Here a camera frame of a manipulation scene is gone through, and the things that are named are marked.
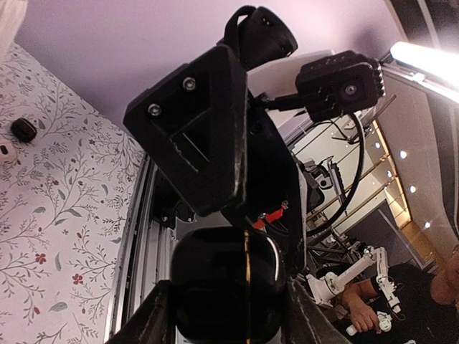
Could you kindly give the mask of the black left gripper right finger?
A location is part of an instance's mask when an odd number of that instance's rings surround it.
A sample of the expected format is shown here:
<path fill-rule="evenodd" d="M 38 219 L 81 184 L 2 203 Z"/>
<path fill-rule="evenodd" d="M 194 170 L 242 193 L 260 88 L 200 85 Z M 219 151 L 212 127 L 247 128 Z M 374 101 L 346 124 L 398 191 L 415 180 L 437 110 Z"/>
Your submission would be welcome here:
<path fill-rule="evenodd" d="M 327 320 L 299 280 L 289 277 L 286 287 L 281 343 L 350 343 Z"/>

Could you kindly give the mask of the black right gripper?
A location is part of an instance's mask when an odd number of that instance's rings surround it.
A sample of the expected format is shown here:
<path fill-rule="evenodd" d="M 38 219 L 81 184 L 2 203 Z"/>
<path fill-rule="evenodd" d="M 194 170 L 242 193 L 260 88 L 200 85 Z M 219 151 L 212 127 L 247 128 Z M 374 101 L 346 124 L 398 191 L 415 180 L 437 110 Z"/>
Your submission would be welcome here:
<path fill-rule="evenodd" d="M 232 15 L 221 42 L 228 47 L 213 47 L 132 100 L 123 124 L 199 216 L 243 200 L 246 149 L 245 202 L 222 215 L 248 226 L 286 204 L 280 219 L 286 232 L 274 233 L 287 271 L 301 272 L 307 183 L 265 108 L 247 93 L 246 74 L 287 57 L 298 44 L 271 10 L 250 5 Z"/>

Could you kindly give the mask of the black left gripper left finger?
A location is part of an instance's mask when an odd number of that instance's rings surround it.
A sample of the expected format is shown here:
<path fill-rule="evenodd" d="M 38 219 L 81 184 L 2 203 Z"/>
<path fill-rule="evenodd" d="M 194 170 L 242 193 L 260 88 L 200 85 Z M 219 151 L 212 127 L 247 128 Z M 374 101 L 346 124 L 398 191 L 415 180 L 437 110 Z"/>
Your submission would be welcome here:
<path fill-rule="evenodd" d="M 159 281 L 130 320 L 107 344 L 175 343 L 176 329 L 171 315 L 170 291 L 170 281 Z"/>

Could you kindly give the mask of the black earbud charging case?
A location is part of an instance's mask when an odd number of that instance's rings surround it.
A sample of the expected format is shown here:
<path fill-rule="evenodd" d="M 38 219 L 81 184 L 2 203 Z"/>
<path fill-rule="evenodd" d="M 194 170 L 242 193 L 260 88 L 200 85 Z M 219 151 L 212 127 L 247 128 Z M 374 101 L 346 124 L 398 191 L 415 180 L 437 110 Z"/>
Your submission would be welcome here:
<path fill-rule="evenodd" d="M 277 243 L 257 229 L 196 229 L 171 258 L 171 308 L 190 343 L 267 343 L 284 314 L 286 273 Z"/>

